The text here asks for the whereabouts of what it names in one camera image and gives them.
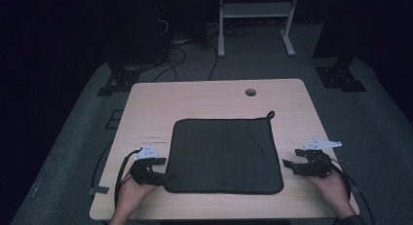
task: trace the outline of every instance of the wooden table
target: wooden table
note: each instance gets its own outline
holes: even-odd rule
[[[245,94],[252,89],[255,96]],[[298,163],[294,149],[313,137],[327,139],[304,83],[298,79],[173,82],[136,84],[131,90],[99,186],[107,194],[96,194],[90,216],[110,219],[114,211],[115,181],[124,158],[147,143],[169,156],[172,128],[186,118],[235,119],[264,117],[271,120],[274,141],[282,159]],[[324,151],[335,159],[332,149]],[[275,195],[173,194],[157,188],[131,217],[134,219],[234,219],[333,217],[317,189],[306,179],[282,169],[283,190]],[[154,167],[165,172],[166,166]],[[352,198],[352,206],[358,211]]]

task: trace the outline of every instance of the white shelf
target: white shelf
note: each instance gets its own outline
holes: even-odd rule
[[[288,17],[290,2],[281,3],[226,3],[223,18],[273,18]]]

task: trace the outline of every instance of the black equipment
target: black equipment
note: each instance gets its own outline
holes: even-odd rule
[[[136,160],[131,166],[131,177],[136,181],[136,183],[150,184],[150,185],[165,185],[168,181],[169,176],[164,173],[158,173],[152,170],[152,167],[158,165],[164,165],[167,161],[166,158],[151,158],[151,159],[141,159]]]
[[[331,159],[322,150],[301,150],[296,149],[295,154],[300,157],[307,158],[306,164],[293,164],[290,161],[282,160],[283,165],[292,169],[296,175],[302,176],[317,176],[319,178],[326,178],[331,171]]]

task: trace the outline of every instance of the dark gray cloth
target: dark gray cloth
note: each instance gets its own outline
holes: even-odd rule
[[[165,188],[172,193],[278,193],[283,182],[273,117],[270,112],[257,119],[176,122]]]

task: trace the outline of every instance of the black tripod base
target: black tripod base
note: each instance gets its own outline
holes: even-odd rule
[[[318,66],[316,71],[327,89],[341,89],[343,92],[366,92],[361,81],[357,81],[348,68]]]

